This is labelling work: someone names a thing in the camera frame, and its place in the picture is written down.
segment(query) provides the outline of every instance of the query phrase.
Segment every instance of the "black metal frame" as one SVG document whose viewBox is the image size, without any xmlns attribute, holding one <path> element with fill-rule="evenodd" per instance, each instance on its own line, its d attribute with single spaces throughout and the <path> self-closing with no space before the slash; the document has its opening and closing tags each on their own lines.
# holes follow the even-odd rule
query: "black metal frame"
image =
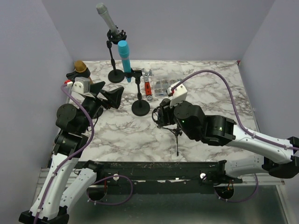
<svg viewBox="0 0 299 224">
<path fill-rule="evenodd" d="M 134 183 L 133 194 L 213 194 L 214 187 L 241 179 L 225 175 L 226 161 L 219 162 L 94 162 L 77 164 L 97 172 L 97 181 L 114 174 L 127 176 Z M 104 194 L 104 183 L 89 189 L 91 199 Z M 120 178 L 107 181 L 109 195 L 128 194 L 130 183 Z"/>
</svg>

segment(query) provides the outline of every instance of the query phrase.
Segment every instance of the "wire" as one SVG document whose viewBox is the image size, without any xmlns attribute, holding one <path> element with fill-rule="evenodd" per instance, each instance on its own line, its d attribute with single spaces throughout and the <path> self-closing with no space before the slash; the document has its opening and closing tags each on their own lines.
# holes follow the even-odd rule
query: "wire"
<svg viewBox="0 0 299 224">
<path fill-rule="evenodd" d="M 154 119 L 154 114 L 155 114 L 156 116 L 158 116 L 158 114 L 156 114 L 157 111 L 158 111 L 158 109 L 155 108 L 155 109 L 153 110 L 153 112 L 151 113 L 151 118 L 152 118 L 153 122 L 156 123 L 156 124 L 157 124 L 157 121 L 158 121 L 158 120 L 155 120 L 155 119 Z"/>
<path fill-rule="evenodd" d="M 47 196 L 47 193 L 50 189 L 50 186 L 54 180 L 54 177 L 57 175 L 57 172 L 60 170 L 60 168 L 68 161 L 71 160 L 74 156 L 78 155 L 79 153 L 83 152 L 83 150 L 91 143 L 91 141 L 93 140 L 94 137 L 94 126 L 93 126 L 93 120 L 91 119 L 91 117 L 89 116 L 88 112 L 85 110 L 85 108 L 65 89 L 66 84 L 63 84 L 60 89 L 62 90 L 62 92 L 65 93 L 65 95 L 67 95 L 80 109 L 81 111 L 84 113 L 84 115 L 87 117 L 90 127 L 92 129 L 92 132 L 90 134 L 90 137 L 88 139 L 88 141 L 86 142 L 85 145 L 82 146 L 82 148 L 80 148 L 78 151 L 74 152 L 73 154 L 71 154 L 70 156 L 68 156 L 65 160 L 63 160 L 54 170 L 53 175 L 51 176 L 51 178 L 49 179 L 49 182 L 46 186 L 46 189 L 43 193 L 43 196 L 41 198 L 41 202 L 39 204 L 39 206 L 37 207 L 37 213 L 36 216 L 34 218 L 33 224 L 37 223 L 40 211 L 42 210 L 42 206 L 43 206 L 43 202 Z"/>
<path fill-rule="evenodd" d="M 76 173 L 76 170 L 77 170 L 77 169 L 74 170 L 74 174 L 79 175 L 79 174 L 80 174 L 80 170 L 78 170 L 77 173 Z"/>
<path fill-rule="evenodd" d="M 129 181 L 130 185 L 131 185 L 131 192 L 129 194 L 129 196 L 122 202 L 117 202 L 117 203 L 104 203 L 104 202 L 97 202 L 97 201 L 93 201 L 92 199 L 90 199 L 89 197 L 89 194 L 88 192 L 86 192 L 87 194 L 87 197 L 88 197 L 88 201 L 87 202 L 93 202 L 95 204 L 103 204 L 103 205 L 121 205 L 121 204 L 124 204 L 126 203 L 128 200 L 130 200 L 131 196 L 133 195 L 133 183 L 132 181 L 127 177 L 127 176 L 123 176 L 123 175 L 113 175 L 113 176 L 108 176 L 108 177 L 105 177 L 99 181 L 96 181 L 95 183 L 93 183 L 93 185 L 97 184 L 97 183 L 100 183 L 102 181 L 105 181 L 105 180 L 108 180 L 108 179 L 111 179 L 111 178 L 114 178 L 114 177 L 122 177 L 122 178 L 125 178 Z"/>
<path fill-rule="evenodd" d="M 220 197 L 216 190 L 214 190 L 215 194 L 217 195 L 218 199 L 222 200 L 222 201 L 225 201 L 225 202 L 229 202 L 229 203 L 241 203 L 241 202 L 245 202 L 245 201 L 248 201 L 249 199 L 251 199 L 254 195 L 256 195 L 257 191 L 258 191 L 258 178 L 257 178 L 257 175 L 254 174 L 254 177 L 256 179 L 256 188 L 254 189 L 253 193 L 249 196 L 249 197 L 246 197 L 244 199 L 241 199 L 241 200 L 228 200 L 228 199 L 224 199 L 222 197 Z"/>
<path fill-rule="evenodd" d="M 95 126 L 95 125 L 97 124 L 98 120 L 99 120 L 99 115 L 97 115 L 97 119 L 96 119 L 96 121 L 95 121 L 95 123 L 94 123 L 93 126 Z"/>
<path fill-rule="evenodd" d="M 192 78 L 193 76 L 195 75 L 198 75 L 200 73 L 204 73 L 204 72 L 210 72 L 210 73 L 213 73 L 215 75 L 217 75 L 218 77 L 220 77 L 222 79 L 222 81 L 224 82 L 224 84 L 226 85 L 226 88 L 228 89 L 228 92 L 229 92 L 229 96 L 230 96 L 230 99 L 232 101 L 232 105 L 233 105 L 233 109 L 234 109 L 234 112 L 235 112 L 235 116 L 237 118 L 237 121 L 239 123 L 239 126 L 241 127 L 241 129 L 246 132 L 247 134 L 249 134 L 250 136 L 254 136 L 255 138 L 261 140 L 261 141 L 264 141 L 264 142 L 267 142 L 269 144 L 272 144 L 272 145 L 275 145 L 275 146 L 278 146 L 278 147 L 282 147 L 282 148 L 289 148 L 289 149 L 292 149 L 292 150 L 299 150 L 298 147 L 287 147 L 286 145 L 282 145 L 282 144 L 279 144 L 277 142 L 274 142 L 274 141 L 271 141 L 271 140 L 268 140 L 268 139 L 265 139 L 263 137 L 260 137 L 258 135 L 255 135 L 253 133 L 251 133 L 250 131 L 247 130 L 247 128 L 244 127 L 244 125 L 242 124 L 241 120 L 240 120 L 240 117 L 239 117 L 239 113 L 237 111 L 237 108 L 236 108 L 236 105 L 235 105 L 235 100 L 234 100 L 234 96 L 233 96 L 233 93 L 227 83 L 227 81 L 225 80 L 225 78 L 219 74 L 218 72 L 216 71 L 213 71 L 213 70 L 200 70 L 200 71 L 196 71 L 194 72 L 193 74 L 187 76 L 186 78 L 184 78 L 182 81 L 180 81 L 178 84 L 176 84 L 174 87 L 172 87 L 171 91 L 174 91 L 179 85 L 181 85 L 183 82 L 187 81 L 189 78 Z"/>
</svg>

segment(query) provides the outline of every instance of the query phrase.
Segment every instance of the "blue microphone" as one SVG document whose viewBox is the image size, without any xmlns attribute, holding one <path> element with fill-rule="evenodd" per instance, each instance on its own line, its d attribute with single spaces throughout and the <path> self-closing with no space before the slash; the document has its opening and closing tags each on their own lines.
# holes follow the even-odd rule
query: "blue microphone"
<svg viewBox="0 0 299 224">
<path fill-rule="evenodd" d="M 130 63 L 130 59 L 129 59 L 130 49 L 129 49 L 129 45 L 126 41 L 118 42 L 118 53 L 121 56 L 123 71 L 130 73 L 131 72 L 131 63 Z"/>
</svg>

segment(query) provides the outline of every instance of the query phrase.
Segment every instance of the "round stand base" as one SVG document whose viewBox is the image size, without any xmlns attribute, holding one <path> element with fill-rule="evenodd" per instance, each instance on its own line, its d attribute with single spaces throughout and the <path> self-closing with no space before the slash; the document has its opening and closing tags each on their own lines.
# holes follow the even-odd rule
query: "round stand base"
<svg viewBox="0 0 299 224">
<path fill-rule="evenodd" d="M 122 80 L 124 80 L 124 78 L 125 78 L 125 75 L 123 74 L 123 71 L 119 70 L 119 69 L 116 70 L 116 74 L 115 74 L 114 70 L 112 70 L 108 74 L 108 79 L 112 83 L 120 83 Z"/>
<path fill-rule="evenodd" d="M 139 117 L 145 116 L 150 112 L 150 104 L 142 99 L 140 106 L 139 100 L 137 100 L 132 104 L 132 112 Z"/>
</svg>

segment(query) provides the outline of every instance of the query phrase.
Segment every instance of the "orange object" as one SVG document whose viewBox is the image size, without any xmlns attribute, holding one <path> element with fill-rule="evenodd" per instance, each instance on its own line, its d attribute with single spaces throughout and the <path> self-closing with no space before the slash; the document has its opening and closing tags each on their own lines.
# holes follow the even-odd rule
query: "orange object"
<svg viewBox="0 0 299 224">
<path fill-rule="evenodd" d="M 145 95 L 146 96 L 151 96 L 151 89 L 150 89 L 150 83 L 146 82 L 145 84 Z"/>
</svg>

